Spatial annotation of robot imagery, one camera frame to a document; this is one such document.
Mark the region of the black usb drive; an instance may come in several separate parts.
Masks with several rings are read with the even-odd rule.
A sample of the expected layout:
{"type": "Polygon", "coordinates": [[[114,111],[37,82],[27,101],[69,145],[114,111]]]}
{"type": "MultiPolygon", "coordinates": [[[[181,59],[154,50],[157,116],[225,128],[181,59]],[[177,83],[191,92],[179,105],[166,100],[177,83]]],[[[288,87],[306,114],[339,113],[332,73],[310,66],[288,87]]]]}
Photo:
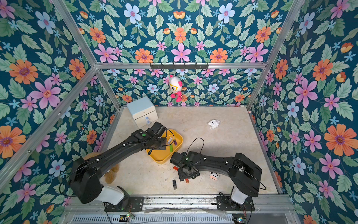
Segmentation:
{"type": "Polygon", "coordinates": [[[177,189],[177,183],[176,180],[172,180],[172,185],[173,185],[173,189],[176,190],[177,189]]]}

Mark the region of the yellow plastic storage box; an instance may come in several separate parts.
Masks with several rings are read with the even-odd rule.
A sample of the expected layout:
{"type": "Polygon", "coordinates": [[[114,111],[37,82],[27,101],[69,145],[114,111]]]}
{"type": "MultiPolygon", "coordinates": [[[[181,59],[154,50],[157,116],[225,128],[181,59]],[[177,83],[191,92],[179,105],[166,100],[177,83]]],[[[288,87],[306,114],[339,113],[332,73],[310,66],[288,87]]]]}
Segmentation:
{"type": "Polygon", "coordinates": [[[181,148],[184,141],[183,137],[174,129],[170,129],[162,136],[165,136],[167,141],[170,137],[173,138],[172,142],[167,144],[166,150],[146,150],[147,154],[158,164],[164,164],[166,161],[168,161],[171,156],[181,148]],[[175,140],[178,142],[177,146],[174,145],[173,141],[175,140]],[[173,146],[173,152],[170,152],[169,145],[173,146]]]}

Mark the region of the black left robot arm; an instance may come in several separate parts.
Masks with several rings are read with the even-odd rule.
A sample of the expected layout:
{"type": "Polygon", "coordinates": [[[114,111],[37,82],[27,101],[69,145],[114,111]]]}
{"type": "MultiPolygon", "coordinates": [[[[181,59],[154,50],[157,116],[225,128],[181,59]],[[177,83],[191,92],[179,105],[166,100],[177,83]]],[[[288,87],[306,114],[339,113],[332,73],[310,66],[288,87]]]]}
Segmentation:
{"type": "Polygon", "coordinates": [[[68,184],[75,197],[83,204],[100,201],[112,205],[119,205],[126,197],[126,193],[120,187],[110,187],[101,184],[100,178],[107,174],[115,165],[142,150],[157,150],[167,145],[163,134],[168,129],[159,122],[155,122],[147,130],[133,132],[122,143],[111,149],[91,157],[79,158],[72,165],[68,184]]]}

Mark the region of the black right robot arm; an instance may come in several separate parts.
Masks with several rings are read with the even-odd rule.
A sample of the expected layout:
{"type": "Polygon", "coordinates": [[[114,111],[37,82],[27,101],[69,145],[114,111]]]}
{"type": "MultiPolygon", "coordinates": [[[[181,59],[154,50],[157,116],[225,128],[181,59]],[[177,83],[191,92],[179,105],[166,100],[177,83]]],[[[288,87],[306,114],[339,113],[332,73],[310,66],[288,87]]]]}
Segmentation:
{"type": "Polygon", "coordinates": [[[242,153],[232,157],[206,156],[198,152],[174,153],[170,163],[178,168],[181,181],[195,179],[202,171],[217,173],[229,177],[244,199],[236,203],[243,204],[248,197],[258,197],[261,185],[262,169],[242,153]]]}

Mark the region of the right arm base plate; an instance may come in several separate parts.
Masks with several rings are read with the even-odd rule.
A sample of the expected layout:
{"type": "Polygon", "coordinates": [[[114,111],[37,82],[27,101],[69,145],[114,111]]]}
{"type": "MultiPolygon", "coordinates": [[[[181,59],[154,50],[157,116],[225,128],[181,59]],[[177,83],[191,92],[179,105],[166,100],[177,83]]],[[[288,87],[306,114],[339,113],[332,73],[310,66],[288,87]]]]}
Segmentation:
{"type": "Polygon", "coordinates": [[[223,194],[216,197],[217,210],[219,211],[255,211],[252,197],[248,197],[244,204],[232,201],[229,196],[223,194]]]}

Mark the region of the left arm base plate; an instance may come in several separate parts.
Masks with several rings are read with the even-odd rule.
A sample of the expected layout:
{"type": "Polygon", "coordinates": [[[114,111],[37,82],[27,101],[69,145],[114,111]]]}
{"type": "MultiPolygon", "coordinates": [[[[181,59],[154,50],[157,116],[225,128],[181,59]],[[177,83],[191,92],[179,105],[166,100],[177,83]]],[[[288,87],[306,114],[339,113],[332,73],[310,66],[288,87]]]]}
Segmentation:
{"type": "Polygon", "coordinates": [[[105,212],[140,212],[143,209],[144,197],[125,196],[118,204],[104,204],[105,212]]]}

